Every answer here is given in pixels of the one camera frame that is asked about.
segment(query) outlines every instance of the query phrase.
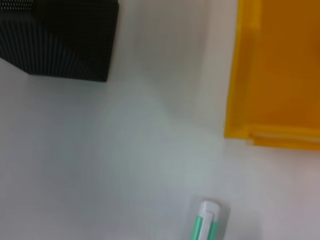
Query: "yellow plastic tray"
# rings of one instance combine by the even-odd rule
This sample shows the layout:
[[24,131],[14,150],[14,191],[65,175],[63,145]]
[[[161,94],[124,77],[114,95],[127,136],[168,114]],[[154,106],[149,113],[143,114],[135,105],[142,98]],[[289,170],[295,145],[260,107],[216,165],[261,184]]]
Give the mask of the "yellow plastic tray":
[[239,0],[225,137],[320,150],[320,1]]

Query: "white surface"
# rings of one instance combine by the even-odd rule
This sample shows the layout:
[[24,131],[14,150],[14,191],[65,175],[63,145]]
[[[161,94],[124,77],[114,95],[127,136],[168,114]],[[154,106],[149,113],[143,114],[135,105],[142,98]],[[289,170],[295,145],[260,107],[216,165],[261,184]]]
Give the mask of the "white surface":
[[320,154],[223,139],[236,0],[122,0],[107,84],[0,60],[1,240],[320,239]]

